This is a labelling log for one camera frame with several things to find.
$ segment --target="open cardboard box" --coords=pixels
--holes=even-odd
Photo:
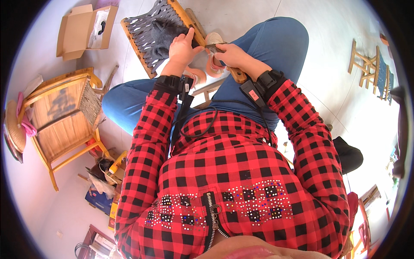
[[[62,17],[56,57],[63,57],[66,61],[80,58],[85,50],[108,48],[117,10],[116,6],[96,10],[92,5],[72,8]]]

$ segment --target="sneaker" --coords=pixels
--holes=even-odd
[[[217,44],[217,43],[222,43],[224,42],[223,39],[221,38],[220,34],[216,33],[216,32],[210,32],[206,39],[206,45],[210,45],[210,44]],[[206,64],[206,72],[209,76],[217,78],[220,77],[225,69],[225,66],[218,66],[216,64],[214,64],[213,62],[213,57],[214,57],[214,53],[212,53],[209,49],[205,49],[207,54],[208,54],[208,61]]]
[[[196,68],[190,68],[188,66],[185,68],[183,75],[185,75],[186,77],[192,78],[194,80],[191,88],[199,84],[205,84],[207,80],[206,73],[204,73],[203,70],[196,69]]]

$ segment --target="white wall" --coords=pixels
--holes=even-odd
[[[16,100],[17,93],[37,74],[48,80],[76,69],[76,60],[63,62],[62,58],[56,57],[60,21],[72,7],[91,2],[52,0],[47,4],[15,59],[7,100]],[[27,139],[23,154],[24,164],[15,161],[7,146],[2,146],[12,197],[27,229],[47,258],[75,258],[73,249],[84,240],[89,224],[113,235],[107,228],[108,216],[85,201],[89,186],[77,176],[78,173],[86,175],[85,166],[93,166],[94,160],[89,154],[82,155],[55,174],[60,190],[56,193],[30,139]],[[63,233],[62,239],[56,235],[58,230]]]

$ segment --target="zipper pull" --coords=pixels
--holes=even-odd
[[[213,229],[214,229],[214,230],[219,229],[219,221],[218,221],[218,220],[214,220],[214,221],[213,221]]]
[[[213,205],[211,205],[210,206],[210,212],[212,213],[212,214],[215,214],[215,215],[218,215],[218,214],[220,214],[220,212],[221,212],[221,206],[219,205],[219,204],[213,204]]]

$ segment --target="pink label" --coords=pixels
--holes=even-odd
[[[250,96],[253,98],[253,100],[257,100],[257,99],[259,99],[258,95],[255,93],[255,91],[254,91],[254,90],[251,90],[251,91],[249,92],[249,94],[250,94]]]

